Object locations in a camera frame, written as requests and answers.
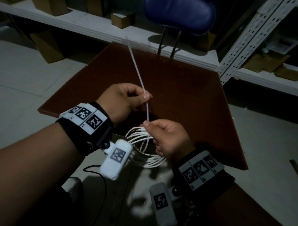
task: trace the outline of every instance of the blue leather cushion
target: blue leather cushion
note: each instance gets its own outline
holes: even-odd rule
[[[203,35],[215,21],[215,8],[203,0],[143,0],[145,17],[157,24]]]

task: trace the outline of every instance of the table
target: table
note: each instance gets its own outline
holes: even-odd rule
[[[216,72],[133,49],[145,89],[152,95],[149,120],[181,123],[198,149],[209,150],[225,165],[248,169],[220,79]],[[38,111],[58,117],[79,103],[89,103],[114,83],[140,85],[127,46],[111,43],[74,75]],[[145,119],[145,107],[132,112],[114,133]]]

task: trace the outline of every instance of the black wristband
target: black wristband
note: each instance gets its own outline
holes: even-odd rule
[[[105,147],[105,144],[109,144],[113,135],[113,123],[103,108],[96,102],[90,103],[90,105],[97,108],[108,118],[106,121],[92,134],[89,135],[79,126],[74,124],[68,119],[59,118],[58,122],[71,141],[74,143],[78,151],[82,155],[89,155],[95,150]]]
[[[173,174],[177,190],[183,194],[186,198],[192,200],[196,206],[205,206],[219,196],[221,196],[227,189],[229,189],[235,181],[235,178],[230,174],[221,170],[213,178],[209,179],[202,186],[195,190],[192,190],[189,183],[182,175],[179,167],[185,164],[187,161],[195,157],[201,151],[195,150],[189,153],[186,157],[181,159],[173,168]]]

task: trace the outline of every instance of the tiled floor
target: tiled floor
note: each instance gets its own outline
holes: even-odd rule
[[[14,43],[6,41],[7,37]],[[70,59],[47,64],[32,44],[11,28],[0,28],[0,50],[2,148],[56,120],[39,114],[37,108],[85,64]],[[289,163],[289,159],[298,161],[298,125],[233,105],[230,110],[249,170],[226,167],[226,171],[282,225],[298,225],[298,176]],[[74,173],[87,188],[86,203],[90,208],[86,215],[89,218],[93,218],[102,203],[103,187],[100,178],[82,169],[100,164],[104,158],[101,152],[95,152]],[[121,181],[108,184],[109,192],[121,203],[129,179],[119,219],[117,214],[110,213],[118,213],[121,205],[108,202],[99,221],[121,225],[132,223],[133,217],[137,223],[152,225],[149,187],[157,181],[169,183],[171,172],[165,168],[134,169],[130,175],[129,167]]]

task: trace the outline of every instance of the shelf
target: shelf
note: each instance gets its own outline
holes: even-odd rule
[[[248,69],[241,68],[237,71],[235,78],[298,96],[298,81],[280,78],[275,76],[273,73],[266,71],[256,73]]]
[[[147,52],[157,52],[162,32],[160,26],[141,18],[137,18],[135,25],[120,29],[113,26],[108,18],[94,16],[74,9],[68,14],[55,17],[36,9],[31,0],[21,1],[14,5],[0,3],[0,11],[107,42],[113,41],[126,45],[127,37],[133,48]],[[169,57],[174,45],[174,39],[167,37],[164,43],[168,46],[162,48],[161,55]],[[181,43],[176,48],[174,59],[210,70],[215,70],[219,65],[215,50],[205,53]]]

